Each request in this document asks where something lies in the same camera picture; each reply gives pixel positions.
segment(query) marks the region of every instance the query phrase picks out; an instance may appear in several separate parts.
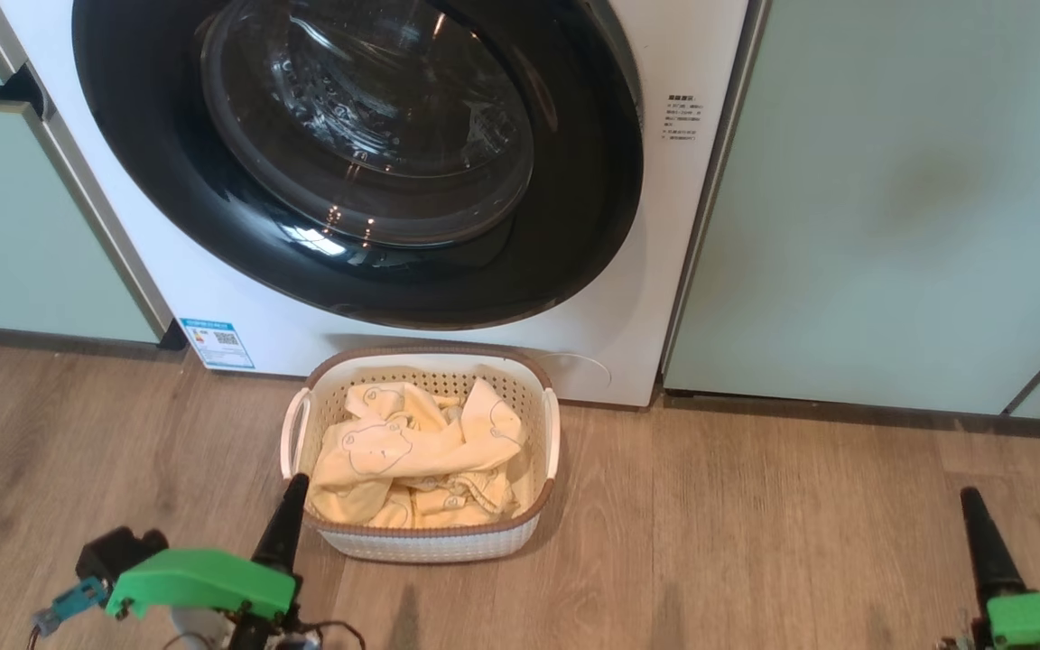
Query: yellow garment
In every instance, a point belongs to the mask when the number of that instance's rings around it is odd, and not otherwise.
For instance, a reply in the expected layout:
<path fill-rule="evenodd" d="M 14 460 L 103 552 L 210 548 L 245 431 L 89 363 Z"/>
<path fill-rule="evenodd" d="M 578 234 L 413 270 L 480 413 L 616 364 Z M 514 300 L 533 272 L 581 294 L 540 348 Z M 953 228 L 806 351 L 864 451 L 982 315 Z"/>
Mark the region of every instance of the yellow garment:
<path fill-rule="evenodd" d="M 475 525 L 516 509 L 503 465 L 520 417 L 484 380 L 463 407 L 414 384 L 347 390 L 356 417 L 329 427 L 307 498 L 326 519 L 385 527 Z"/>

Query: cabinet handle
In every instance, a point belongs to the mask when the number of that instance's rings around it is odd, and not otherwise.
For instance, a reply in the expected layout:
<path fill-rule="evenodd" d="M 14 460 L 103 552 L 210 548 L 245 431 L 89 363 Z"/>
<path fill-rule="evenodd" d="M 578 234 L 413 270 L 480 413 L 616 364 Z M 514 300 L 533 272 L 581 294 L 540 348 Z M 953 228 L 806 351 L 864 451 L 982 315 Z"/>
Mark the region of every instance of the cabinet handle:
<path fill-rule="evenodd" d="M 17 73 L 10 75 L 7 82 L 0 85 L 0 103 L 4 102 L 28 103 L 41 120 L 47 120 L 53 114 L 53 106 L 43 93 L 43 86 L 37 79 L 34 79 L 34 74 L 28 64 L 21 67 Z"/>

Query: washing machine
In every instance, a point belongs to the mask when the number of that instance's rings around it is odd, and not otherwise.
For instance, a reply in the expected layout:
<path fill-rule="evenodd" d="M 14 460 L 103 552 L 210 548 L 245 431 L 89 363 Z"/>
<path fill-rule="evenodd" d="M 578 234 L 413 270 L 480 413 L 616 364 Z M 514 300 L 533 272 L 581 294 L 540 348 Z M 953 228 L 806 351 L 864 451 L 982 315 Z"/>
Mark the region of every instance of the washing machine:
<path fill-rule="evenodd" d="M 0 52 L 207 367 L 483 342 L 644 407 L 746 7 L 0 0 Z"/>

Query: cartoon frog print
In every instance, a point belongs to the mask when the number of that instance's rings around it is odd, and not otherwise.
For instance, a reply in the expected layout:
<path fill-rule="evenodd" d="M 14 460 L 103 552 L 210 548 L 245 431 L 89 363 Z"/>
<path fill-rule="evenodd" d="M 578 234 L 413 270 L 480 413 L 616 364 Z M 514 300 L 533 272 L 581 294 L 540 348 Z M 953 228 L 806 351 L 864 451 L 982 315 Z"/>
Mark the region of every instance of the cartoon frog print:
<path fill-rule="evenodd" d="M 339 446 L 347 452 L 352 469 L 358 474 L 384 474 L 412 451 L 412 441 L 397 422 L 372 424 L 347 433 Z"/>

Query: wire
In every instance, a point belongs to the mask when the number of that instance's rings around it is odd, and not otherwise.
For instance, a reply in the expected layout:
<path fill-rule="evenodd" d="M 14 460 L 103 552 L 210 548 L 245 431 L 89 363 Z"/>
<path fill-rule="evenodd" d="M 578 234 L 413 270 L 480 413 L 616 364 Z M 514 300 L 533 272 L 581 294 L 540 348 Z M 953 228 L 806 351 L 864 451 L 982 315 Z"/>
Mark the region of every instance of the wire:
<path fill-rule="evenodd" d="M 181 642 L 182 640 L 188 639 L 188 638 L 189 639 L 198 639 L 199 641 L 201 641 L 203 643 L 203 647 L 206 647 L 207 650 L 215 650 L 215 647 L 211 646 L 211 639 L 207 639 L 206 636 L 203 636 L 203 634 L 198 633 L 198 632 L 177 633 L 177 634 L 175 634 L 174 638 L 171 638 L 171 641 L 166 642 L 166 645 L 162 646 L 162 650 L 167 650 L 168 647 L 172 647 L 172 646 L 176 645 L 176 643 Z"/>
<path fill-rule="evenodd" d="M 308 633 L 313 632 L 314 630 L 314 632 L 318 633 L 318 636 L 320 636 L 320 642 L 322 642 L 323 628 L 327 626 L 342 626 L 343 629 L 346 629 L 347 632 L 352 633 L 352 636 L 355 636 L 356 641 L 359 642 L 359 650 L 367 650 L 367 642 L 364 642 L 364 634 L 359 633 L 359 629 L 354 628 L 354 626 L 346 624 L 344 621 L 320 621 L 317 624 L 306 624 L 301 626 L 300 632 Z"/>

